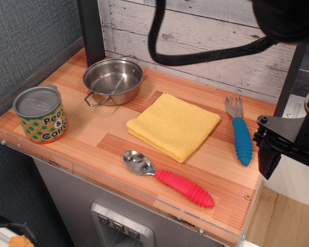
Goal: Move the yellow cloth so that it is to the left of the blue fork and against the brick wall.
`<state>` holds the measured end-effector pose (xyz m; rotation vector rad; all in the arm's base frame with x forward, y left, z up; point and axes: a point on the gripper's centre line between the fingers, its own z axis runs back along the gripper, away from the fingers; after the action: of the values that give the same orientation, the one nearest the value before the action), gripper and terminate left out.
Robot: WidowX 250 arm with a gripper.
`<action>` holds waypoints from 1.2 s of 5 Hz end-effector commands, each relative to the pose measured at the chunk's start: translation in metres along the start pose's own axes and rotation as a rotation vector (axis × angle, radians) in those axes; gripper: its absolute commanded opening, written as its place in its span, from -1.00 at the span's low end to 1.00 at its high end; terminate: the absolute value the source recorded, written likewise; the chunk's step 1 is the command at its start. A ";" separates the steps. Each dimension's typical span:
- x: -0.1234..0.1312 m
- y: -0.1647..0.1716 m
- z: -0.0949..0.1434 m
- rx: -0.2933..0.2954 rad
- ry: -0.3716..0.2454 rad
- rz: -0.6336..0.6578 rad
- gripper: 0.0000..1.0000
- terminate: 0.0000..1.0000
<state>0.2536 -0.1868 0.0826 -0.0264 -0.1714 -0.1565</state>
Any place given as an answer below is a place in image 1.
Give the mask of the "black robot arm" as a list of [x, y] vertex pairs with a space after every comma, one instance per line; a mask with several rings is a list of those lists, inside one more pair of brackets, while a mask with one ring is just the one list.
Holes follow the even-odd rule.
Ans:
[[309, 205], [309, 1], [254, 1], [270, 39], [296, 45], [273, 116], [257, 119], [259, 171], [271, 190]]

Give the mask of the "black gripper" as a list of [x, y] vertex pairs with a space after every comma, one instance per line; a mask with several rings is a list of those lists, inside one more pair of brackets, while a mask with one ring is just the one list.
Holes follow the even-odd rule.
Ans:
[[265, 179], [268, 180], [271, 177], [281, 155], [307, 164], [307, 156], [302, 153], [296, 143], [304, 119], [304, 117], [282, 118], [268, 115], [258, 117], [259, 127], [253, 140], [259, 147], [259, 171]]

